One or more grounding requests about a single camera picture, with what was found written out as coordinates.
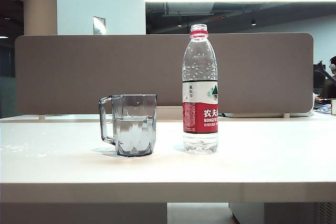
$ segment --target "white wall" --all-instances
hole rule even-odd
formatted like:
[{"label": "white wall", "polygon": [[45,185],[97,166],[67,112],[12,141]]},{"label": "white wall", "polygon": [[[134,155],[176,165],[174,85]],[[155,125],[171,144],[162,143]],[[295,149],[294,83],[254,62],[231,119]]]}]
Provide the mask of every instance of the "white wall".
[{"label": "white wall", "polygon": [[331,74],[329,60],[336,55],[336,15],[289,22],[274,26],[240,31],[241,33],[310,33],[314,38],[314,64],[323,60],[326,70]]},{"label": "white wall", "polygon": [[93,34],[92,17],[106,19],[107,34],[146,34],[144,0],[57,0],[58,34]]}]

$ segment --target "white label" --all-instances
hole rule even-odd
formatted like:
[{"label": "white label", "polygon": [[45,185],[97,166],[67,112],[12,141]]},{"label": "white label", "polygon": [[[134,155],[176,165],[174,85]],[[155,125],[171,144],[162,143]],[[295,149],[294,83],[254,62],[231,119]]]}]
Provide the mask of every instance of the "white label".
[{"label": "white label", "polygon": [[218,104],[217,81],[184,82],[182,102]]}]

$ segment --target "computer monitor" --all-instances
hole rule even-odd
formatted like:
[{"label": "computer monitor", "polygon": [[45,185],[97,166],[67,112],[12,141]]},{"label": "computer monitor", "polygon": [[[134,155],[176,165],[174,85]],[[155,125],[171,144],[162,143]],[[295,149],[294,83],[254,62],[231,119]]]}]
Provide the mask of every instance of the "computer monitor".
[{"label": "computer monitor", "polygon": [[321,74],[320,72],[316,71],[316,66],[317,64],[314,64],[314,88],[322,88],[323,87],[323,83],[325,81],[325,76],[323,74]]}]

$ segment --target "mug handle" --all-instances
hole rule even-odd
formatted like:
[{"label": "mug handle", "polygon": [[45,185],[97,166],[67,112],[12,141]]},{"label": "mug handle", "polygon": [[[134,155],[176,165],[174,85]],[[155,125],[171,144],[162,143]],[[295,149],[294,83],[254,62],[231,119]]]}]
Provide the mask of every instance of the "mug handle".
[{"label": "mug handle", "polygon": [[101,139],[104,142],[109,144],[115,145],[113,137],[107,136],[107,127],[106,127],[106,112],[104,104],[107,101],[111,101],[112,104],[112,96],[109,95],[108,97],[104,97],[99,100],[98,107],[99,107],[99,117],[100,117],[100,132],[101,132]]}]

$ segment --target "bottle label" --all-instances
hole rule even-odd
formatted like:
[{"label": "bottle label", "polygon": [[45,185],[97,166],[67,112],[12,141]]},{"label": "bottle label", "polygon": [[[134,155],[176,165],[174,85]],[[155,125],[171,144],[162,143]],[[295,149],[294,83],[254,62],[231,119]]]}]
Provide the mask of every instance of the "bottle label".
[{"label": "bottle label", "polygon": [[184,82],[182,97],[184,132],[218,131],[217,81]]}]

